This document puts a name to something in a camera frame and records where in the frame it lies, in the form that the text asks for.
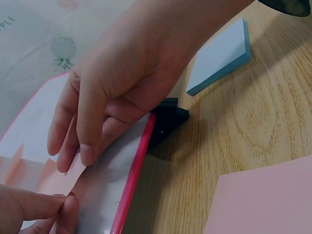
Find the pink border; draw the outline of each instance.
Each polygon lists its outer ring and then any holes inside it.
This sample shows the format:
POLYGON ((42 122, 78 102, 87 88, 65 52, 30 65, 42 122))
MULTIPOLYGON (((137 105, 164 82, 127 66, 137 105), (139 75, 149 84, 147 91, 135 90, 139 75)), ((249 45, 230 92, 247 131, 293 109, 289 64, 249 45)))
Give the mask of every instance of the pink border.
MULTIPOLYGON (((66 73, 62 73, 58 76, 52 77, 48 80, 46 80, 39 88, 38 90, 32 95, 32 97, 27 101, 27 103, 23 106, 23 108, 19 111, 19 113, 17 114, 17 116, 14 118, 14 120, 12 121, 12 123, 9 125, 9 127, 7 128, 7 130, 4 132, 4 134, 2 135, 2 137, 0 138, 0 142, 3 140, 4 136, 7 134, 7 132, 9 131, 9 129, 11 128, 11 126, 14 124, 14 122, 16 121, 16 119, 19 117, 19 115, 22 113, 22 111, 25 109, 25 107, 28 105, 28 103, 30 102, 30 100, 38 93, 38 91, 49 81, 58 78, 60 76, 63 76, 66 73)), ((112 225, 112 229, 111 229, 111 234, 119 234, 122 231, 124 222, 127 218, 127 213, 131 204, 131 200, 136 188, 136 184, 137 184, 137 180, 141 171, 141 167, 144 161, 144 157, 147 151, 147 147, 153 132, 153 128, 156 122, 156 116, 154 114, 149 114, 143 135, 141 137, 141 141, 139 143, 137 152, 136 152, 136 156, 133 160, 132 166, 130 168, 130 172, 128 175, 128 179, 125 185, 125 188, 123 190, 122 196, 121 196, 121 200, 120 203, 118 205, 118 209, 113 221, 113 225, 112 225)))

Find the fingernail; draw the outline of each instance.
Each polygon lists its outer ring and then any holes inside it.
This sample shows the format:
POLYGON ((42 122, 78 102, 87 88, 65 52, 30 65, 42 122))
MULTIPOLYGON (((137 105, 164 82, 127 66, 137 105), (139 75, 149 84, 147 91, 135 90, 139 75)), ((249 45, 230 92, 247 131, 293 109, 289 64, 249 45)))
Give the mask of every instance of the fingernail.
POLYGON ((52 196, 62 200, 66 198, 64 194, 53 194, 52 196))
POLYGON ((80 145, 81 162, 85 166, 90 166, 93 163, 93 150, 89 145, 80 145))
POLYGON ((74 194, 74 192, 70 191, 69 196, 76 196, 76 194, 74 194))

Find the pink sticky note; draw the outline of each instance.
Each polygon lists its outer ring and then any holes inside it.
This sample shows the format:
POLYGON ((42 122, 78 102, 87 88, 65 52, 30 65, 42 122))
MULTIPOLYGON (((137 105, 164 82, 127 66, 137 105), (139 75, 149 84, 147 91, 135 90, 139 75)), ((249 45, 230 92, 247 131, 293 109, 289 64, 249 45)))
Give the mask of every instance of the pink sticky note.
POLYGON ((80 154, 75 156, 71 167, 66 173, 60 173, 57 170, 56 163, 48 159, 40 175, 36 192, 47 195, 68 195, 85 168, 81 163, 80 154))
POLYGON ((18 164, 20 163, 20 160, 23 156, 23 150, 24 150, 24 144, 22 144, 19 149, 16 151, 16 153, 14 154, 14 156, 11 159, 9 168, 7 169, 7 171, 5 172, 4 175, 4 180, 3 183, 8 185, 10 182, 11 177, 14 175, 15 170, 18 166, 18 164))
POLYGON ((312 232, 312 156, 219 177, 205 234, 312 232))

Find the hand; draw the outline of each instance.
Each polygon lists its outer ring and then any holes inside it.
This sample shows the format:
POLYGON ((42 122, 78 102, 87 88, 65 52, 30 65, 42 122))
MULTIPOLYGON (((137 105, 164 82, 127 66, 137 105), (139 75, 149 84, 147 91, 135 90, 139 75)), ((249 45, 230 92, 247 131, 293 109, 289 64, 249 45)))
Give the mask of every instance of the hand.
POLYGON ((73 234, 78 211, 79 202, 73 195, 48 196, 0 184, 1 234, 73 234), (26 220, 37 221, 20 231, 26 220))
POLYGON ((58 170, 68 171, 79 148, 82 163, 93 164, 166 98, 204 42, 252 1, 136 0, 63 89, 47 145, 50 155, 59 153, 58 170))

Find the black binder clip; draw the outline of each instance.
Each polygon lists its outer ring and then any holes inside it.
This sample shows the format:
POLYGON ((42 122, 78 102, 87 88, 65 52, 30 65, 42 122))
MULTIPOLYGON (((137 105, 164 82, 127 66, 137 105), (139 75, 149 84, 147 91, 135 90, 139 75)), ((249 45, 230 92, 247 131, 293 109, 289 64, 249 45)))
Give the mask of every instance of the black binder clip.
POLYGON ((148 145, 148 150, 158 145, 189 119, 189 111, 179 108, 177 104, 178 98, 166 98, 151 111, 151 113, 156 115, 156 122, 148 145))

